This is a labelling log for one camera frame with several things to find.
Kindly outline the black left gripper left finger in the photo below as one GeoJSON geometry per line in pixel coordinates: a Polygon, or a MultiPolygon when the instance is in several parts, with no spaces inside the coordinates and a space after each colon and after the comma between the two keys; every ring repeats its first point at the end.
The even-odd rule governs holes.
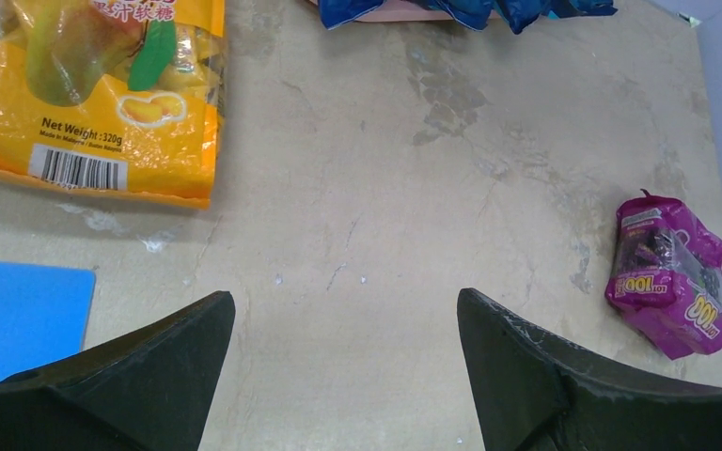
{"type": "Polygon", "coordinates": [[[196,450],[236,315],[214,293],[0,381],[0,450],[196,450]]]}

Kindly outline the blue candy bag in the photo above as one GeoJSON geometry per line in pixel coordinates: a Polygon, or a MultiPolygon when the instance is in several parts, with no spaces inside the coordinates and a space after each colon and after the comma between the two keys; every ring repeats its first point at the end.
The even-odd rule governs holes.
{"type": "MultiPolygon", "coordinates": [[[[312,1],[317,6],[320,20],[326,29],[335,29],[345,23],[352,23],[361,15],[379,8],[385,1],[378,0],[319,0],[312,1]]],[[[428,8],[424,1],[409,1],[428,8]]]]}
{"type": "Polygon", "coordinates": [[[475,31],[482,31],[491,14],[496,13],[516,35],[540,17],[607,17],[618,11],[612,0],[448,0],[430,1],[429,5],[475,31]]]}

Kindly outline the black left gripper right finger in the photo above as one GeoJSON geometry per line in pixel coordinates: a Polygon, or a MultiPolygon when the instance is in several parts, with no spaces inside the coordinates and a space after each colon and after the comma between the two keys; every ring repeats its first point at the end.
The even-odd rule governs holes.
{"type": "Polygon", "coordinates": [[[722,450],[722,388],[603,357],[473,288],[457,320],[488,450],[722,450]]]}

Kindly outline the purple candy bag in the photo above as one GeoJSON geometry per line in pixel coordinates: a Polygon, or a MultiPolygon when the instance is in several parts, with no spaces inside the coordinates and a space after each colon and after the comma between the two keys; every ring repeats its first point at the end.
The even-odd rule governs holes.
{"type": "Polygon", "coordinates": [[[649,192],[616,219],[608,303],[671,360],[722,350],[722,240],[680,199],[649,192]]]}

